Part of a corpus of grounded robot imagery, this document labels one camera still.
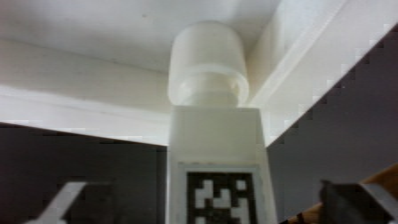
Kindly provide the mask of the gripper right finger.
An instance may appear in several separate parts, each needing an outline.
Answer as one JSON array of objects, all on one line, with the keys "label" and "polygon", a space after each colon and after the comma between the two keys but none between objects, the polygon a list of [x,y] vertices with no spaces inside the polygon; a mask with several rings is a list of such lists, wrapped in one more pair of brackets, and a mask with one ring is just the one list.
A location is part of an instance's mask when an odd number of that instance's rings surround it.
[{"label": "gripper right finger", "polygon": [[323,182],[320,224],[398,224],[398,198],[371,184]]}]

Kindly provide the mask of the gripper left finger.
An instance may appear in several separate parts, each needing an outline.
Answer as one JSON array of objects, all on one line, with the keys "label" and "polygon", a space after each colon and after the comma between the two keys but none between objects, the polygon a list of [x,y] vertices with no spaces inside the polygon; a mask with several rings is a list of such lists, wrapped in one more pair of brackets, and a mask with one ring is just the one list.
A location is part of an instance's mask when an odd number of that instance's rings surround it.
[{"label": "gripper left finger", "polygon": [[67,182],[37,218],[23,224],[115,224],[112,190],[108,182]]}]

